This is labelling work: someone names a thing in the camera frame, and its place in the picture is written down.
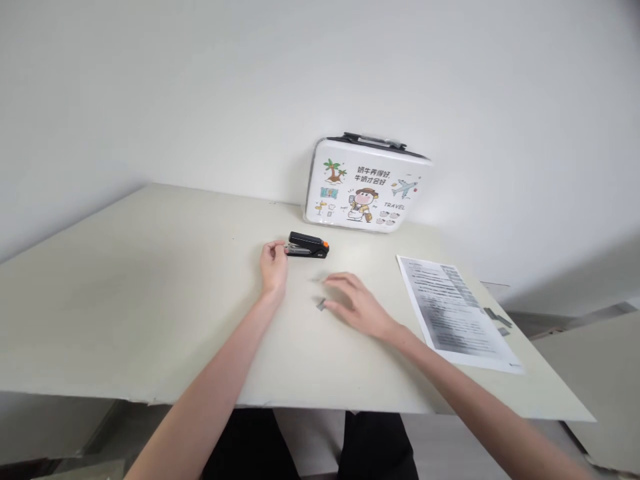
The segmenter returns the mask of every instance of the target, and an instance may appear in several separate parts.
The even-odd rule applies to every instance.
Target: paper sheet
[[[398,264],[428,346],[452,363],[525,372],[457,268],[399,255]]]

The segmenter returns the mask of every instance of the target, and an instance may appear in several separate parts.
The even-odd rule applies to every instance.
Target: stapler
[[[311,237],[298,232],[291,232],[289,235],[290,257],[327,258],[329,254],[329,244],[318,237]]]

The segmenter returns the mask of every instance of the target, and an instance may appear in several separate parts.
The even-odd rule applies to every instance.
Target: palm tree illustration
[[[347,171],[338,170],[338,175],[336,175],[335,170],[340,166],[339,163],[334,163],[331,161],[331,159],[328,159],[326,162],[323,163],[323,165],[327,167],[325,170],[331,170],[331,176],[327,179],[327,181],[342,183],[342,180],[340,180],[340,177],[342,177],[343,175],[346,175]]]

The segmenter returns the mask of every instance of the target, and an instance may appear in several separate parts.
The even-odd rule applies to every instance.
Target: tabletop
[[[298,231],[326,259],[289,258],[287,294],[239,405],[452,413],[397,352],[327,310],[321,280],[358,275],[423,339],[396,255],[456,265],[483,307],[506,316],[438,231],[385,235],[311,225],[302,207],[149,185],[0,265],[0,390],[174,403],[256,300],[264,243]],[[514,375],[459,366],[523,417],[593,417],[516,326]]]

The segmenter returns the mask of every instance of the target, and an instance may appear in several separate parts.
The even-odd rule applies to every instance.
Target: black handle
[[[351,143],[364,143],[364,144],[366,144],[366,142],[382,143],[384,146],[386,146],[386,148],[395,149],[395,150],[404,150],[407,148],[406,143],[399,142],[398,140],[368,137],[366,135],[360,135],[359,133],[345,132],[343,135],[343,138],[350,141]]]

